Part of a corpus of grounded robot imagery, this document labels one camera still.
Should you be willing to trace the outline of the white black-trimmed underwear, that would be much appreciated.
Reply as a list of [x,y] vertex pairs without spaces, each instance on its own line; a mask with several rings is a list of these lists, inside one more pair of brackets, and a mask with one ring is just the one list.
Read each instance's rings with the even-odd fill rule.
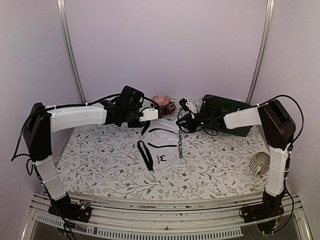
[[152,120],[137,142],[139,153],[149,171],[168,167],[184,168],[184,132],[167,119]]

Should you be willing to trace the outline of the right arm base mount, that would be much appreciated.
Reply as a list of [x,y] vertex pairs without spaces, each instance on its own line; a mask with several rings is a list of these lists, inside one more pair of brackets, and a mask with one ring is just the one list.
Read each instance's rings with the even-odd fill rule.
[[243,205],[239,209],[239,216],[243,218],[245,223],[265,220],[284,214],[282,199],[285,191],[277,196],[272,196],[266,191],[262,194],[262,203],[254,205]]

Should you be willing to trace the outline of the green divided organizer tray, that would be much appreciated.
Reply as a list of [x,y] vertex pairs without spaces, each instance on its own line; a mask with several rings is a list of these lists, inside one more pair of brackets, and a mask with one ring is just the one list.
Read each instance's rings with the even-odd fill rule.
[[248,107],[249,104],[242,101],[220,97],[220,96],[216,96],[214,101],[215,101],[215,109],[216,109],[217,116],[220,117],[217,120],[219,122],[219,127],[216,127],[216,130],[226,134],[246,137],[249,134],[252,126],[238,127],[235,129],[227,129],[225,124],[223,123],[223,116],[237,110],[242,110],[243,108]]

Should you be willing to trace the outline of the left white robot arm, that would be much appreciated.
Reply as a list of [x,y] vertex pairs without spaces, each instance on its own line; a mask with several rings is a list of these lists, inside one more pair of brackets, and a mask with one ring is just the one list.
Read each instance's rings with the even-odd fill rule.
[[102,97],[93,102],[45,106],[37,102],[24,121],[11,157],[27,157],[33,163],[39,182],[45,188],[55,209],[63,216],[74,213],[74,205],[63,187],[55,167],[52,152],[53,133],[88,125],[127,123],[139,127],[145,122],[142,104],[144,93],[124,86],[121,93]]

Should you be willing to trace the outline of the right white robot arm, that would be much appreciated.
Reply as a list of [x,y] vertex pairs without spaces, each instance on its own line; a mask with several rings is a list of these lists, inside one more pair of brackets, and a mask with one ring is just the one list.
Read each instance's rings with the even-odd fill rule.
[[199,109],[182,98],[179,105],[186,115],[178,116],[176,124],[188,134],[198,130],[217,130],[241,137],[247,136],[253,126],[262,127],[270,156],[268,182],[263,195],[275,199],[285,192],[290,155],[294,142],[301,135],[279,98],[277,95],[263,103],[250,105],[206,94]]

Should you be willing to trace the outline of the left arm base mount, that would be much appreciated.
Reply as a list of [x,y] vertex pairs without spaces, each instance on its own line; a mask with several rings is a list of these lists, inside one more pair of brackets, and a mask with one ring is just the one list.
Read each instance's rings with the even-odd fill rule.
[[91,203],[83,199],[73,203],[70,196],[66,194],[61,199],[50,202],[48,213],[61,217],[62,219],[88,223],[92,208]]

